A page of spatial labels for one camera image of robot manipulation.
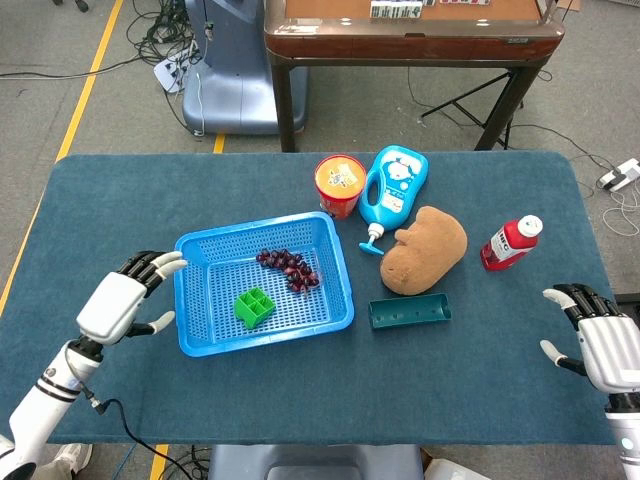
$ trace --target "blue lotion bottle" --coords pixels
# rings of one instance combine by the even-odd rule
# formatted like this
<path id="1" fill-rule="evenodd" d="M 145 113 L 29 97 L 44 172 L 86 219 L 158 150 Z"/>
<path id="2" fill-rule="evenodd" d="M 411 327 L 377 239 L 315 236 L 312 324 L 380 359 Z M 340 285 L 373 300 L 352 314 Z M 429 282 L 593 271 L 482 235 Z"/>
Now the blue lotion bottle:
<path id="1" fill-rule="evenodd" d="M 360 244 L 361 250 L 384 255 L 382 250 L 373 246 L 374 240 L 380 238 L 385 230 L 394 230 L 407 220 L 428 172 L 426 157 L 408 148 L 389 145 L 378 153 L 358 202 L 360 215 L 369 224 L 369 241 Z M 376 183 L 378 199 L 371 205 L 369 189 Z"/>

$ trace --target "blue plastic basket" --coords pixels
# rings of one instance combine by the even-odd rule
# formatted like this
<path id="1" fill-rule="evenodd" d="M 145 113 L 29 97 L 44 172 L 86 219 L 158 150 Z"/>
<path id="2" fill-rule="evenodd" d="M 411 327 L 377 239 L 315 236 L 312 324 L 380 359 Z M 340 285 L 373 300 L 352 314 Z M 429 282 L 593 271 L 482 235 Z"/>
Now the blue plastic basket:
<path id="1" fill-rule="evenodd" d="M 299 253 L 321 282 L 308 294 L 287 289 L 280 270 L 263 268 L 263 248 Z M 175 275 L 180 348 L 200 357 L 333 332 L 353 320 L 351 285 L 333 220 L 303 213 L 188 233 L 176 243 L 188 266 Z M 260 287 L 276 304 L 253 330 L 233 313 L 242 293 Z"/>

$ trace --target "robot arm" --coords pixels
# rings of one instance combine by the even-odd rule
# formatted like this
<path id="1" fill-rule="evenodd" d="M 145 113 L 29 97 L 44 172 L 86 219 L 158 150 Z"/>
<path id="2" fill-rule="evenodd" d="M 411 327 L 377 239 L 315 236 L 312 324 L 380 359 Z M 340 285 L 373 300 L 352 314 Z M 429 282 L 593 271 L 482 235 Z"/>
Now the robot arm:
<path id="1" fill-rule="evenodd" d="M 640 329 L 616 305 L 587 285 L 554 285 L 543 295 L 558 303 L 576 331 L 583 361 L 548 340 L 540 346 L 553 363 L 609 395 L 605 415 L 629 480 L 640 480 Z"/>
<path id="2" fill-rule="evenodd" d="M 13 442 L 0 436 L 1 480 L 31 478 L 51 432 L 80 393 L 101 412 L 85 383 L 100 366 L 103 347 L 169 325 L 173 311 L 148 324 L 133 321 L 144 299 L 186 265 L 181 252 L 139 252 L 100 282 L 77 317 L 82 336 L 63 345 L 11 415 Z"/>

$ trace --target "green plastic container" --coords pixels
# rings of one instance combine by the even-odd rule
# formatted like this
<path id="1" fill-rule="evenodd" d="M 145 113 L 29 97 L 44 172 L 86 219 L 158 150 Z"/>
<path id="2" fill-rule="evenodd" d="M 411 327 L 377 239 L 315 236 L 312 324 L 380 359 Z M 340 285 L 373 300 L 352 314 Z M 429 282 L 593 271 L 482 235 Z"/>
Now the green plastic container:
<path id="1" fill-rule="evenodd" d="M 369 321 L 374 330 L 448 320 L 451 310 L 444 293 L 369 302 Z"/>
<path id="2" fill-rule="evenodd" d="M 236 298 L 233 312 L 244 320 L 248 329 L 256 328 L 276 308 L 273 301 L 259 288 L 252 288 Z"/>

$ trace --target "stuffed capybara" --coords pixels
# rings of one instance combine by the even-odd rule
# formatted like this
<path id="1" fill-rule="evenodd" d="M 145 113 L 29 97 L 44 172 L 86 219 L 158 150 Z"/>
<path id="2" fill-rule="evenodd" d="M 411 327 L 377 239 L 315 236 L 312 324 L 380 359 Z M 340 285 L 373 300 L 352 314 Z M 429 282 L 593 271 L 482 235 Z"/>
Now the stuffed capybara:
<path id="1" fill-rule="evenodd" d="M 467 234 L 451 215 L 422 207 L 408 230 L 398 229 L 396 244 L 382 263 L 384 284 L 400 295 L 431 288 L 467 251 Z"/>

